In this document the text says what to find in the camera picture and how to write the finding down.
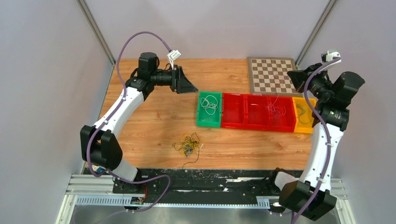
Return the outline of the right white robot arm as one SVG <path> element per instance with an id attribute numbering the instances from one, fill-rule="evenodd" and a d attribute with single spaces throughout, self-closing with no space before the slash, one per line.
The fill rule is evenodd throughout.
<path id="1" fill-rule="evenodd" d="M 287 73 L 296 90 L 304 94 L 314 119 L 310 155 L 301 176 L 276 168 L 267 181 L 269 193 L 280 194 L 279 204 L 294 214 L 293 224 L 300 216 L 316 221 L 337 202 L 331 195 L 332 166 L 349 121 L 347 107 L 365 80 L 345 71 L 331 82 L 327 68 L 333 63 L 317 63 L 305 70 Z"/>

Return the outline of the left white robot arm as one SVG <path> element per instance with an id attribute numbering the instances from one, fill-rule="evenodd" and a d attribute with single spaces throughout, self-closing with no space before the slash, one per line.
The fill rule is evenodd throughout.
<path id="1" fill-rule="evenodd" d="M 147 99 L 155 86 L 168 86 L 177 94 L 198 91 L 185 76 L 183 68 L 174 63 L 180 56 L 178 50 L 171 50 L 167 54 L 170 67 L 160 69 L 159 58 L 155 53 L 141 53 L 138 67 L 125 82 L 124 89 L 112 107 L 92 126 L 85 125 L 80 131 L 82 159 L 125 182 L 126 189 L 131 193 L 141 191 L 143 181 L 137 177 L 138 168 L 123 159 L 117 138 L 132 113 Z"/>

